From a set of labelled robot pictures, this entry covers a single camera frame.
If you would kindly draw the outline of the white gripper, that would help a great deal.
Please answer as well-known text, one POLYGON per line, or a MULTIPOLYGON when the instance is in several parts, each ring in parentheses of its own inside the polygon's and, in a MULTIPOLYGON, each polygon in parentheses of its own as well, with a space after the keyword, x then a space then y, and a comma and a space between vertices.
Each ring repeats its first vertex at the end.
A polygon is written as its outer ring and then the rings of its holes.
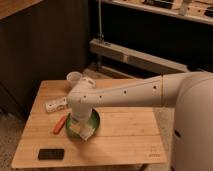
POLYGON ((92 109, 90 107, 74 106, 70 114, 70 128, 74 133, 79 133, 79 136, 87 141, 94 133, 95 128, 88 125, 92 109))

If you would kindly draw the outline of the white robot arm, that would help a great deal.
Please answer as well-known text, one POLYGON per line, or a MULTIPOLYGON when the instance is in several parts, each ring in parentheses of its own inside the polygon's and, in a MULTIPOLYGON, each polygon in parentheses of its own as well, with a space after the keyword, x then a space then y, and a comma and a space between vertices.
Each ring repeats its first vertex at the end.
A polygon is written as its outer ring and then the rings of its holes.
POLYGON ((85 77, 67 101, 80 123, 95 107, 173 107, 171 171, 213 171, 213 73, 167 74, 109 88, 85 77))

